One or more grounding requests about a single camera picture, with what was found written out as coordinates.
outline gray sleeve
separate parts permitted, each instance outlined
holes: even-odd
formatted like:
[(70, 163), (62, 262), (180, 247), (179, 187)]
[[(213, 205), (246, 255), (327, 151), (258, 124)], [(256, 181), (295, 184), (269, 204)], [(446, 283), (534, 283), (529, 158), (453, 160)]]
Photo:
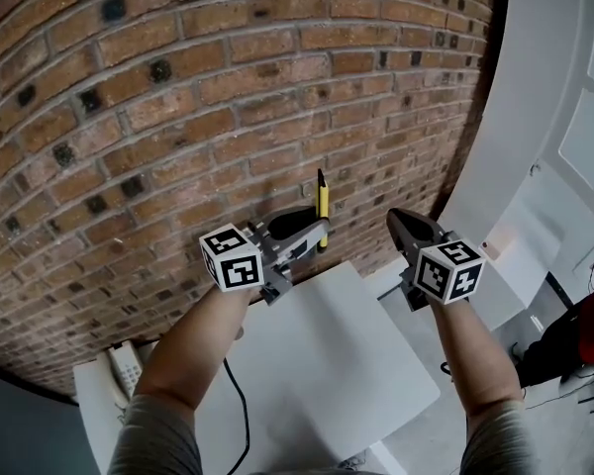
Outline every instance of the gray sleeve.
[(505, 403), (488, 417), (468, 442), (460, 475), (534, 475), (539, 473), (523, 406)]
[(135, 396), (108, 475), (202, 475), (193, 428), (165, 403)]

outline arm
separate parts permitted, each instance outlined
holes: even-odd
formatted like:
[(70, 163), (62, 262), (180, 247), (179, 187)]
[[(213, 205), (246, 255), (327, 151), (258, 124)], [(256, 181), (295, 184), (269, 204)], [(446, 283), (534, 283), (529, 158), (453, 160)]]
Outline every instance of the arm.
[(212, 288), (158, 343), (135, 395), (156, 396), (191, 422), (255, 293)]
[(468, 418), (469, 437), (493, 406), (522, 400), (515, 367), (466, 301), (430, 299), (446, 361)]

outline black cable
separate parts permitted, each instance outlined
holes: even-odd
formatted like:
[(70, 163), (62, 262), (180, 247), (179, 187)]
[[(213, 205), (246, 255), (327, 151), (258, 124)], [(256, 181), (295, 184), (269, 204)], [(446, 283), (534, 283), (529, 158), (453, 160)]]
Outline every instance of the black cable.
[(240, 396), (240, 399), (242, 400), (242, 408), (245, 411), (245, 429), (247, 430), (247, 446), (245, 447), (245, 451), (240, 456), (240, 459), (238, 459), (238, 462), (234, 465), (234, 467), (231, 470), (229, 470), (229, 473), (227, 474), (227, 475), (233, 475), (233, 473), (238, 468), (240, 468), (240, 465), (245, 460), (245, 457), (247, 457), (248, 448), (250, 447), (250, 430), (248, 429), (247, 399), (245, 398), (245, 394), (242, 392), (242, 389), (238, 385), (238, 382), (236, 381), (236, 377), (231, 372), (231, 368), (229, 367), (229, 362), (227, 362), (227, 359), (225, 359), (224, 364), (225, 364), (225, 369), (227, 370), (227, 374), (229, 375), (229, 378), (231, 378), (231, 381), (234, 384), (236, 391), (238, 391), (238, 395)]

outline telephone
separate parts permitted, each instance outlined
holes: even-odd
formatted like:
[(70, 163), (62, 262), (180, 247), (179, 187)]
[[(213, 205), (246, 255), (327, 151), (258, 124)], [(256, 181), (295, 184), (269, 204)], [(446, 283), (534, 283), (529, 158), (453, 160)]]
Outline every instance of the telephone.
[(124, 341), (119, 347), (99, 353), (95, 360), (73, 368), (79, 412), (101, 473), (108, 472), (123, 426), (123, 412), (143, 371), (143, 360), (148, 359), (155, 345), (136, 350), (131, 341)]

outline floor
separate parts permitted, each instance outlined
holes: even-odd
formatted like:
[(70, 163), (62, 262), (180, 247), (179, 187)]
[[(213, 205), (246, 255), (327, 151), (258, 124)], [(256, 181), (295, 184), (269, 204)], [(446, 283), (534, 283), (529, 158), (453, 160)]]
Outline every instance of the floor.
[[(399, 291), (383, 298), (381, 304), (441, 390), (435, 403), (383, 443), (408, 475), (455, 475), (465, 447), (464, 413), (450, 377), (440, 370), (445, 357), (431, 311), (412, 313)], [(529, 309), (494, 335), (506, 348), (515, 341), (527, 347), (539, 339), (540, 329), (563, 312), (564, 307), (545, 284)], [(585, 387), (570, 396), (526, 411), (542, 475), (594, 474), (594, 414), (589, 413), (594, 409), (594, 401), (577, 403), (594, 395), (594, 382), (585, 378), (576, 387), (581, 385)], [(566, 392), (565, 388), (559, 391), (558, 381), (542, 384), (529, 390), (526, 406), (539, 405)]]

